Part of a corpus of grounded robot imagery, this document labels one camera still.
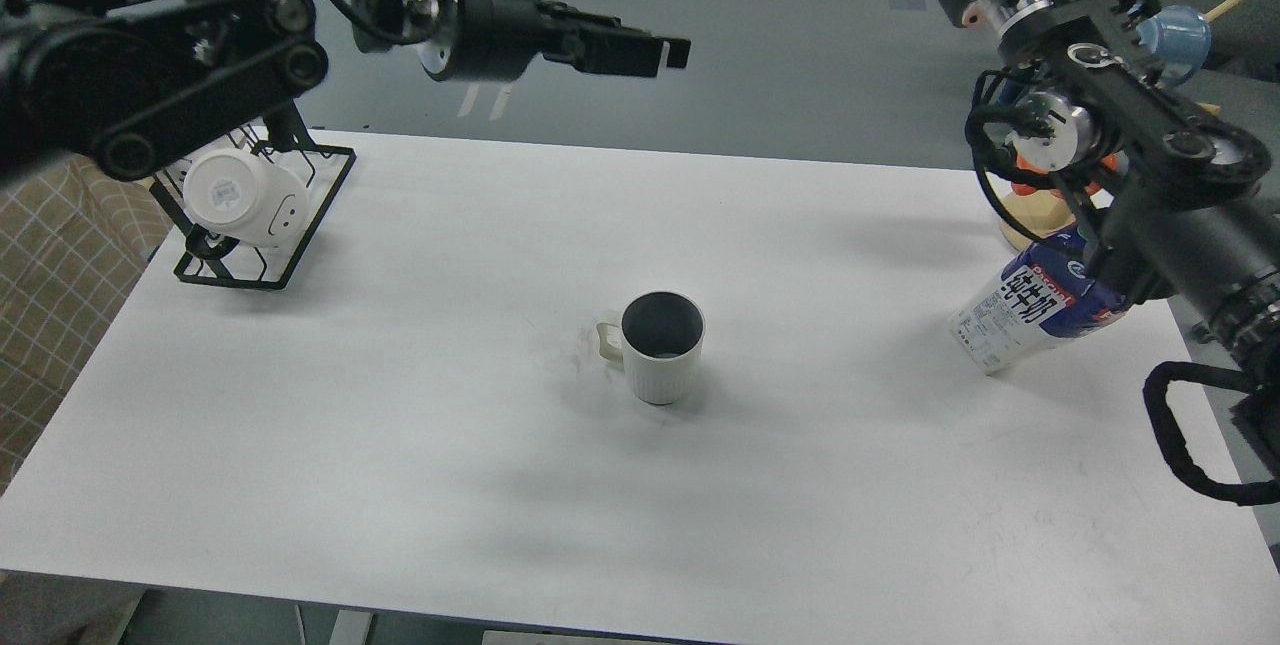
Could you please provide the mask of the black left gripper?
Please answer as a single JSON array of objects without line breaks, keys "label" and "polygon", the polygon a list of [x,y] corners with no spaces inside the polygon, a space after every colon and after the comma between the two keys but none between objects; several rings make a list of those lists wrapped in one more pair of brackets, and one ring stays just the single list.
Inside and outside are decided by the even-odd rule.
[{"label": "black left gripper", "polygon": [[436,29],[419,45],[425,74],[436,83],[513,83],[534,58],[566,63],[581,74],[655,77],[686,68],[689,38],[623,26],[617,17],[563,12],[540,0],[439,0]]}]

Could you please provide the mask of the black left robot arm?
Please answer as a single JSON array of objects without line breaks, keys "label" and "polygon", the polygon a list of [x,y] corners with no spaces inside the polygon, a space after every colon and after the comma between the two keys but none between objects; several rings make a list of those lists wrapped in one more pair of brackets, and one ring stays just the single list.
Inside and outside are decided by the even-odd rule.
[{"label": "black left robot arm", "polygon": [[[361,52],[421,47],[433,81],[512,83],[534,58],[655,77],[687,38],[544,0],[328,0]],[[132,183],[261,120],[308,143],[294,102],[330,68],[314,0],[3,0],[3,186],[90,157]]]}]

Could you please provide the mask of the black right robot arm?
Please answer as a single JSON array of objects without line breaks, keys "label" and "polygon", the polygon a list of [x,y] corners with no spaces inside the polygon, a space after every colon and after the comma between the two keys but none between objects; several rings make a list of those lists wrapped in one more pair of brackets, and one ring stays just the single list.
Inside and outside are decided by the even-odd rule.
[{"label": "black right robot arm", "polygon": [[1179,296],[1234,370],[1166,362],[1143,399],[1174,476],[1240,507],[1277,502],[1277,481],[1221,484],[1190,457],[1166,402],[1172,381],[1243,394],[1235,425],[1277,468],[1277,220],[1254,193],[1271,166],[1261,139],[1161,83],[1140,17],[1156,0],[937,0],[955,27],[987,22],[1010,104],[977,90],[965,138],[979,177],[1056,189],[1085,235],[1087,276],[1132,303]]}]

